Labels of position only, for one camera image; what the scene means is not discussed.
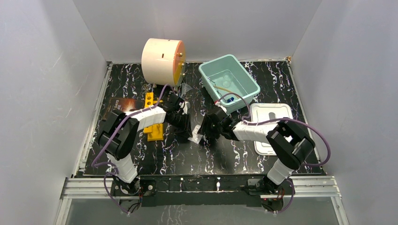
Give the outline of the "small white plastic packet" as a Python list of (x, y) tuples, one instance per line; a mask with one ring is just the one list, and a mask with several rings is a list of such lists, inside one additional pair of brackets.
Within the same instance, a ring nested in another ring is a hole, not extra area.
[(203, 135), (199, 134), (199, 129), (200, 125), (196, 125), (192, 131), (192, 137), (189, 137), (188, 140), (195, 143), (199, 144), (201, 140), (203, 139)]

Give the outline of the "yellow test tube rack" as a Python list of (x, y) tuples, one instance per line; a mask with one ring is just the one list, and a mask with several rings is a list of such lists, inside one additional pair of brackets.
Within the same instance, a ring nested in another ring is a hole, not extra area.
[[(145, 94), (145, 108), (148, 108), (156, 103), (159, 99), (154, 98), (153, 92), (147, 92)], [(147, 134), (147, 140), (150, 141), (163, 141), (164, 140), (164, 127), (163, 124), (154, 124), (144, 128), (144, 134)]]

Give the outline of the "clear plastic funnel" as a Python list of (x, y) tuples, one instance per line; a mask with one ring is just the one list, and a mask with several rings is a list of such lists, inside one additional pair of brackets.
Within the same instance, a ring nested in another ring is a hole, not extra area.
[(186, 97), (186, 95), (187, 95), (187, 93), (189, 92), (189, 91), (191, 91), (192, 90), (192, 87), (190, 86), (190, 85), (188, 85), (188, 84), (186, 84), (186, 83), (181, 83), (181, 85), (180, 85), (180, 91), (181, 91), (181, 93), (180, 93), (180, 98), (182, 99), (182, 100), (184, 100), (185, 101), (185, 97)]

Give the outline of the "tan rubber tubing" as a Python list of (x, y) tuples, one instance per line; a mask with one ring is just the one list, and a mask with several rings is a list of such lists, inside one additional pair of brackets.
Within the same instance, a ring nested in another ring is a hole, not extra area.
[(226, 96), (228, 96), (228, 95), (233, 95), (233, 96), (236, 96), (237, 98), (242, 98), (240, 95), (238, 95), (237, 93), (235, 93), (235, 92), (232, 92), (232, 91), (230, 91), (230, 90), (228, 90), (228, 89), (226, 89), (226, 88), (222, 88), (222, 87), (219, 87), (219, 86), (214, 86), (214, 88), (215, 89), (218, 89), (218, 90), (223, 90), (223, 91), (225, 91), (226, 92), (226, 94), (224, 94), (223, 96), (221, 96), (219, 99), (218, 99), (218, 101), (221, 101), (222, 99), (224, 99)]

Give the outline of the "small clear glass beaker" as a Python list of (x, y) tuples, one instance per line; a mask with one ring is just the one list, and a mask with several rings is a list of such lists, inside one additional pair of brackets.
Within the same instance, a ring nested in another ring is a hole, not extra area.
[(223, 88), (229, 88), (232, 85), (232, 81), (228, 78), (228, 79), (223, 79), (222, 81), (222, 87)]

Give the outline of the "white bin lid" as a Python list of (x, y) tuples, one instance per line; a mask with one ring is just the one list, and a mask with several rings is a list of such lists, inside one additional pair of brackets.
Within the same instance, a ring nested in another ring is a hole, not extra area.
[[(250, 105), (252, 122), (262, 122), (278, 118), (293, 119), (291, 107), (282, 103), (253, 103)], [(258, 155), (275, 156), (271, 145), (267, 142), (254, 142), (254, 148)]]

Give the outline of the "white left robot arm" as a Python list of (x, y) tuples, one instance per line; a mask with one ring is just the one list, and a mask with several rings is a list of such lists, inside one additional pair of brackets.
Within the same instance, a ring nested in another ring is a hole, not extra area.
[(145, 109), (126, 113), (114, 110), (103, 121), (97, 138), (101, 148), (99, 155), (107, 155), (111, 166), (116, 169), (114, 177), (122, 182), (122, 189), (129, 195), (135, 195), (140, 190), (138, 169), (130, 154), (136, 135), (146, 127), (164, 122), (173, 126), (178, 135), (186, 139), (192, 137), (187, 103), (175, 94)]

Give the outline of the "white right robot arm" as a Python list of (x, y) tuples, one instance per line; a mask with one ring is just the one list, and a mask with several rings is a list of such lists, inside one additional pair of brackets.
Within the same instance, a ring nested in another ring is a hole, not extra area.
[(213, 139), (223, 136), (234, 141), (268, 143), (278, 159), (262, 180), (248, 183), (246, 189), (277, 194), (283, 188), (283, 182), (304, 164), (315, 149), (315, 143), (299, 127), (300, 121), (280, 118), (275, 122), (276, 126), (268, 131), (260, 122), (238, 121), (216, 106), (205, 114), (198, 134)]

